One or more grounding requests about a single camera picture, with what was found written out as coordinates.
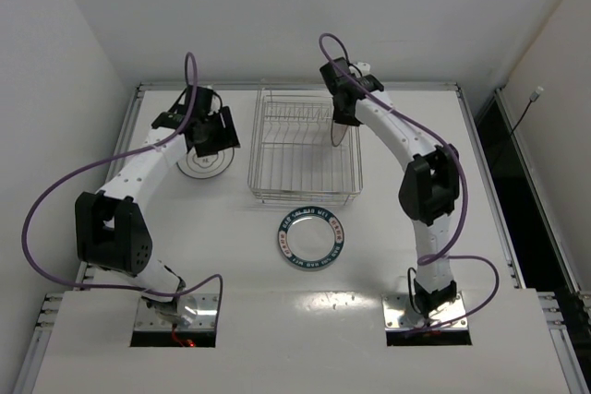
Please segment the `metal base plate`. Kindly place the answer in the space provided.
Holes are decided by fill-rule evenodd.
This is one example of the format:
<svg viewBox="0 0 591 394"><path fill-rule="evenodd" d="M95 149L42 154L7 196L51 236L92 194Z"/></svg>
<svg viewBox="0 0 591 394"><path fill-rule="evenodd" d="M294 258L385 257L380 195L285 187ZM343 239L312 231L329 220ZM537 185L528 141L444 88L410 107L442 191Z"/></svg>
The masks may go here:
<svg viewBox="0 0 591 394"><path fill-rule="evenodd" d="M469 330L464 297L461 293L454 301L446 302L430 311L428 318L424 318L412 308L407 293L387 294L381 300L387 332L407 331L427 326L450 332Z"/></svg>
<svg viewBox="0 0 591 394"><path fill-rule="evenodd" d="M134 330L163 332L176 326L181 331L212 331L218 314L219 297L215 294L180 296L172 302L154 302L140 298Z"/></svg>

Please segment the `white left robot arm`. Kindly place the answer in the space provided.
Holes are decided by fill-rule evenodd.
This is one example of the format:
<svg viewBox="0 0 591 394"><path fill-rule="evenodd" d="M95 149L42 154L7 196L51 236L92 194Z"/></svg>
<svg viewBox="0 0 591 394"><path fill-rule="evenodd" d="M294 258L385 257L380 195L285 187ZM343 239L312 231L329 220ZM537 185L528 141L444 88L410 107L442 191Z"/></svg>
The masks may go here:
<svg viewBox="0 0 591 394"><path fill-rule="evenodd" d="M203 158L240 143L229 107L210 88L187 86L151 123L139 154L97 192L75 203L78 258L123 276L149 308L180 318L188 303L184 280L158 259L143 210L170 169L193 153Z"/></svg>

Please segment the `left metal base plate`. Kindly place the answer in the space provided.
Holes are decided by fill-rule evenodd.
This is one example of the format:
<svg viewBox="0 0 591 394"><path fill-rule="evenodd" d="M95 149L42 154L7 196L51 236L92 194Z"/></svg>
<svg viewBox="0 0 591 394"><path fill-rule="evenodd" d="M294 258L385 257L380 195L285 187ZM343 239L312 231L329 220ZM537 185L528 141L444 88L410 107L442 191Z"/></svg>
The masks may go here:
<svg viewBox="0 0 591 394"><path fill-rule="evenodd" d="M212 331L218 314L219 297L215 294L180 296L172 302L154 302L140 298L134 330L163 332L176 326L181 331Z"/></svg>

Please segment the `plate with teal lettered rim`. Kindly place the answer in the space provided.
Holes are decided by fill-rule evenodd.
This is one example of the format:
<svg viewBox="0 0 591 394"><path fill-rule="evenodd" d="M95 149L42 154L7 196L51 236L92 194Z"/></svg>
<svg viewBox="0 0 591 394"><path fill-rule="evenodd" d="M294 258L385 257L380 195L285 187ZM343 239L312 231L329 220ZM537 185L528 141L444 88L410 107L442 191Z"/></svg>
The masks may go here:
<svg viewBox="0 0 591 394"><path fill-rule="evenodd" d="M277 245L293 267L316 271L329 267L341 255L344 226L330 210L305 206L286 214L277 230Z"/></svg>

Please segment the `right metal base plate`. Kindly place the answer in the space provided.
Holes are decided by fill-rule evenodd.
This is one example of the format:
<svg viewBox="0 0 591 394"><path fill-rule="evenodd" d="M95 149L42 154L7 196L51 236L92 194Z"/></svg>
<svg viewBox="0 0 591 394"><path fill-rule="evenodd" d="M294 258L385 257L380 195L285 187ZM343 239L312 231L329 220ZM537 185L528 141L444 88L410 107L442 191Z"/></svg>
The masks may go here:
<svg viewBox="0 0 591 394"><path fill-rule="evenodd" d="M446 302L430 311L428 318L424 318L412 308L407 293L387 294L381 300L387 332L407 331L427 326L450 332L469 330L464 297L461 293L454 301Z"/></svg>

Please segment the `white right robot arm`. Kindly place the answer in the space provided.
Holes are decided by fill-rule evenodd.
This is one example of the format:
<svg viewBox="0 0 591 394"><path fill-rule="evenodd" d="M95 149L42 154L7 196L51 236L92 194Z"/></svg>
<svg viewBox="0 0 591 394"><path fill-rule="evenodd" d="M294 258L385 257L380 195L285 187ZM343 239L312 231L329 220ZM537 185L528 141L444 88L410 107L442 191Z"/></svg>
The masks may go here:
<svg viewBox="0 0 591 394"><path fill-rule="evenodd" d="M332 120L340 126L366 125L404 170L398 199L412 221L417 269L411 306L423 317L455 300L457 285L447 253L463 225L450 232L464 176L456 150L428 128L400 113L384 86L372 75L355 77L345 58L320 68L332 95Z"/></svg>

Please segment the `white plate with green rings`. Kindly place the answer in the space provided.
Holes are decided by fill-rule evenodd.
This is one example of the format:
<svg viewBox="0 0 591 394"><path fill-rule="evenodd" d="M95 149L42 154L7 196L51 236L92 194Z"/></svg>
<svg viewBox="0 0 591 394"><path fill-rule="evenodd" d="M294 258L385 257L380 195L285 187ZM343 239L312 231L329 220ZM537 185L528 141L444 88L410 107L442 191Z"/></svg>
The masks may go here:
<svg viewBox="0 0 591 394"><path fill-rule="evenodd" d="M216 177L226 171L235 157L235 149L224 149L215 154L199 157L192 149L185 158L177 163L179 171L187 177L205 180Z"/></svg>

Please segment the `white plate with orange sunburst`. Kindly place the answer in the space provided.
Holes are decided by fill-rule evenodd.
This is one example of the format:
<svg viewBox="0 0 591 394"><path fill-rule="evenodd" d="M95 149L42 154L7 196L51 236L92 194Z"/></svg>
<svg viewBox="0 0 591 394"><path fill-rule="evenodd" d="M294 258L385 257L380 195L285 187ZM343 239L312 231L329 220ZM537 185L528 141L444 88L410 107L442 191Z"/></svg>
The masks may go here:
<svg viewBox="0 0 591 394"><path fill-rule="evenodd" d="M335 121L331 122L330 142L334 148L339 147L343 143L350 128L350 125L339 124Z"/></svg>

